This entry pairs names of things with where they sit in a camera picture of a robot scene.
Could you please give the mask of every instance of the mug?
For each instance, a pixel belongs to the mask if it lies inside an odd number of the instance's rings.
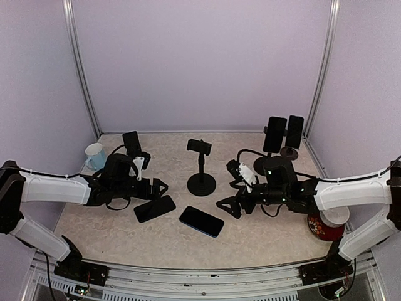
[[[92,171],[98,171],[105,166],[107,157],[105,150],[100,143],[89,145],[85,149],[85,154],[88,157],[85,161],[87,168],[91,169]]]

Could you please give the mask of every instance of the mug handle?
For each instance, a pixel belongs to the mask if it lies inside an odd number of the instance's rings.
[[[92,169],[92,170],[95,169],[95,166],[94,166],[93,163],[92,163],[92,158],[91,158],[91,157],[89,157],[89,158],[86,159],[85,165],[86,165],[87,168],[89,168],[89,169]]]

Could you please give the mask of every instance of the table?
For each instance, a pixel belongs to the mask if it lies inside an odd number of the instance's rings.
[[[143,200],[132,199],[124,211],[110,211],[105,206],[67,204],[55,232],[71,239],[84,258],[140,267],[221,269],[283,265],[327,254],[330,243],[311,233],[306,215],[292,213],[285,206],[277,218],[266,216],[259,206],[253,214],[243,211],[241,219],[217,208],[216,201],[236,193],[229,186],[232,177],[226,170],[227,162],[236,158],[243,148],[261,151],[264,134],[140,134],[139,138],[142,150],[152,156],[143,177],[157,177],[167,183],[167,194],[177,209],[140,224],[133,208],[143,204]],[[190,138],[212,144],[211,154],[206,157],[205,172],[216,179],[217,187],[207,197],[193,196],[187,190],[188,178],[198,172],[198,153],[186,151]],[[105,146],[107,154],[123,144],[122,136],[118,134],[102,135],[99,142]],[[252,168],[256,158],[244,153],[241,162]],[[304,145],[293,164],[298,172],[318,175]],[[117,208],[125,203],[124,200],[113,200],[111,205]],[[225,225],[220,235],[211,238],[182,224],[179,216],[187,206],[223,219]],[[275,213],[276,208],[270,206],[267,211]]]

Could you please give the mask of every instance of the robotic arm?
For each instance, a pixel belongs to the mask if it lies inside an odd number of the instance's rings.
[[[299,181],[292,162],[271,157],[263,164],[267,183],[259,183],[239,161],[231,160],[227,170],[234,177],[234,197],[216,203],[235,218],[241,210],[251,214],[256,204],[285,204],[295,213],[317,213],[342,206],[383,204],[383,208],[355,231],[334,241],[323,263],[300,267],[305,285],[327,281],[351,273],[351,260],[401,230],[401,161],[387,169],[343,179],[312,178]]]
[[[21,169],[14,161],[0,168],[0,233],[10,234],[28,246],[35,247],[57,260],[55,274],[66,278],[104,285],[107,267],[82,262],[82,255],[66,237],[57,237],[52,231],[24,216],[21,203],[51,201],[101,206],[112,199],[139,198],[156,200],[168,186],[159,179],[142,178],[150,155],[141,156],[137,133],[124,138],[127,155],[112,154],[105,167],[92,176],[53,176]]]

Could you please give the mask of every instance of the round stand base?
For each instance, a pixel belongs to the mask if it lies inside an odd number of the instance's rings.
[[[281,157],[290,159],[292,161],[298,159],[298,152],[296,150],[294,150],[292,147],[284,146],[280,150],[280,155],[281,155]]]
[[[253,169],[256,171],[257,174],[261,176],[265,176],[263,171],[263,162],[268,159],[267,157],[259,157],[253,162]]]
[[[194,174],[188,180],[187,187],[195,196],[208,196],[216,189],[216,180],[210,174],[203,175],[203,183],[199,181],[199,174]]]

